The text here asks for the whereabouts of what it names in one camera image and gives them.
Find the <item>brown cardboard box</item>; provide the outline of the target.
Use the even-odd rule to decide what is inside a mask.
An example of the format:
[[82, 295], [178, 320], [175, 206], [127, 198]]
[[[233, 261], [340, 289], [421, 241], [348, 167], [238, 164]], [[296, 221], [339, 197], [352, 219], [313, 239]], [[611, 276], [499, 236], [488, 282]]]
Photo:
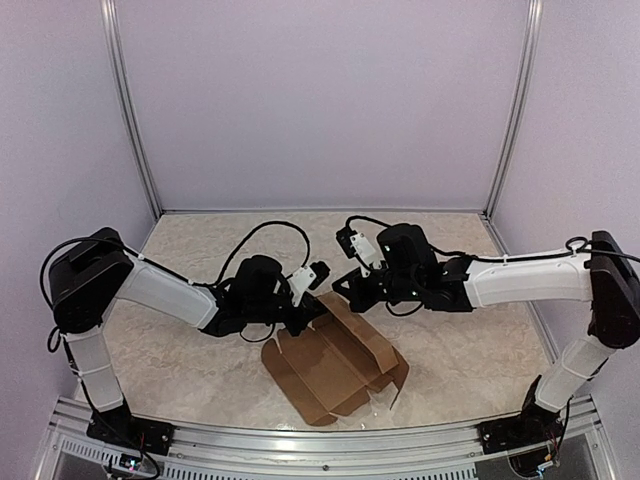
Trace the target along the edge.
[[403, 389], [409, 364], [400, 352], [347, 302], [331, 292], [319, 297], [325, 312], [293, 337], [277, 332], [261, 361], [304, 422], [335, 423], [392, 384]]

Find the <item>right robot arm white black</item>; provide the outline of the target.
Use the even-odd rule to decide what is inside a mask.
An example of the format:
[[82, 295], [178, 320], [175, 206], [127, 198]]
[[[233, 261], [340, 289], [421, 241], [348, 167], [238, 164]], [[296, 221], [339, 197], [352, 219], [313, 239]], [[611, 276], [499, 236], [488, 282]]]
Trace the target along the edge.
[[358, 268], [334, 281], [334, 292], [355, 313], [378, 303], [415, 303], [448, 313], [492, 305], [572, 300], [591, 306], [586, 334], [531, 385], [511, 433], [523, 444], [546, 432], [551, 418], [618, 350], [639, 340], [639, 277], [636, 259], [606, 231], [573, 237], [556, 251], [482, 257], [433, 246], [415, 224], [384, 225], [376, 241], [345, 225], [336, 240]]

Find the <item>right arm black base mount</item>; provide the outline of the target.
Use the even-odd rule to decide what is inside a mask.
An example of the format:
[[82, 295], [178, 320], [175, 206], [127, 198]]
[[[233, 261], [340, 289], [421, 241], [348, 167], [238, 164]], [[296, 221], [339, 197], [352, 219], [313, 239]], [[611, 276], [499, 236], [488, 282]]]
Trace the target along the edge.
[[564, 427], [558, 414], [525, 414], [481, 422], [477, 425], [484, 454], [514, 450], [548, 440], [558, 440]]

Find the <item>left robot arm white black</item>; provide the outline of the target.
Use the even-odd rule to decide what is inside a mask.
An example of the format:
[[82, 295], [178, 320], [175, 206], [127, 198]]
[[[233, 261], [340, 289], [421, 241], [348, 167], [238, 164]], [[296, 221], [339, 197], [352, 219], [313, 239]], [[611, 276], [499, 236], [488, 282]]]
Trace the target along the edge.
[[59, 344], [102, 430], [121, 445], [140, 434], [128, 413], [105, 329], [112, 312], [131, 305], [176, 320], [214, 338], [240, 335], [250, 325], [282, 326], [300, 335], [324, 310], [313, 292], [330, 273], [305, 257], [292, 273], [264, 254], [241, 260], [235, 273], [198, 282], [129, 247], [113, 228], [54, 247], [41, 263], [39, 287]]

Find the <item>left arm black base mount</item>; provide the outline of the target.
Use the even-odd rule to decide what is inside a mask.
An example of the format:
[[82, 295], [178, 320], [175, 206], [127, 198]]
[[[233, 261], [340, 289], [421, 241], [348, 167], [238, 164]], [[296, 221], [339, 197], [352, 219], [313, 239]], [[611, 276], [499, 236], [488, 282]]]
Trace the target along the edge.
[[122, 422], [112, 420], [104, 423], [93, 415], [86, 434], [107, 444], [166, 456], [175, 430], [173, 424], [157, 420], [131, 417]]

